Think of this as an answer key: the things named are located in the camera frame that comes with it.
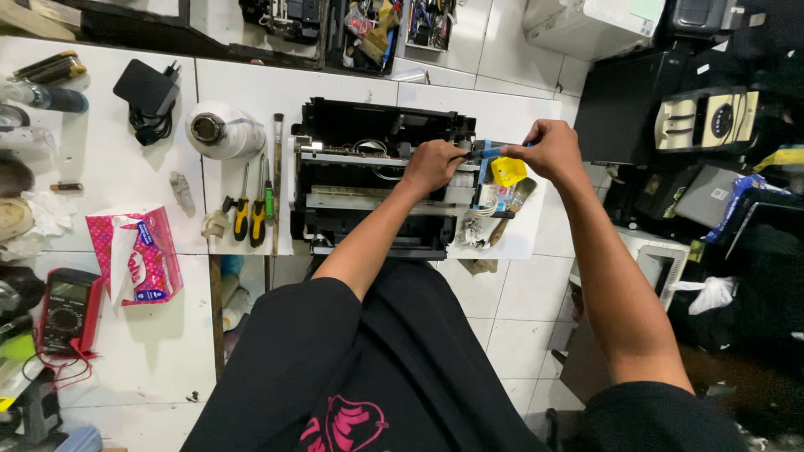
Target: yellow screwdriver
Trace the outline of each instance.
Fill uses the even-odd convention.
[[[243,177],[243,195],[237,200],[237,213],[235,213],[235,240],[239,242],[246,238],[246,232],[248,231],[246,184],[248,184],[248,163],[246,163],[246,175]]]
[[[252,220],[248,230],[248,241],[252,248],[259,248],[265,241],[265,190],[262,181],[265,179],[265,154],[260,156],[260,178],[256,181],[256,199],[252,206]]]

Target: yellow container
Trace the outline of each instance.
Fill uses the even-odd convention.
[[[525,162],[517,158],[500,157],[491,161],[494,181],[503,187],[510,187],[527,177]]]

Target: person's hand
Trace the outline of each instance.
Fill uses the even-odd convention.
[[[566,185],[586,176],[580,160],[578,134],[566,121],[537,120],[523,146],[504,146],[500,155],[523,160],[536,174],[556,185]]]
[[[463,155],[466,155],[465,150],[444,140],[421,143],[410,158],[404,176],[397,185],[423,198],[452,180],[455,169],[465,161]]]

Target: digital multimeter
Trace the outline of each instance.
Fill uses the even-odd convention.
[[[92,347],[101,306],[103,278],[76,269],[47,274],[39,347],[45,355],[77,357]],[[78,339],[73,347],[71,341]]]

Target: person's arm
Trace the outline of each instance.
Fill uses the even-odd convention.
[[[343,281],[362,301],[413,206],[429,192],[449,183],[455,169],[464,162],[463,158],[450,159],[464,154],[465,150],[444,140],[418,146],[393,192],[335,247],[313,279],[333,277]]]
[[[584,312],[614,382],[659,381],[693,392],[664,307],[584,171],[575,130],[565,121],[540,119],[528,143],[534,146],[507,146],[501,154],[527,162],[564,201],[584,283]]]

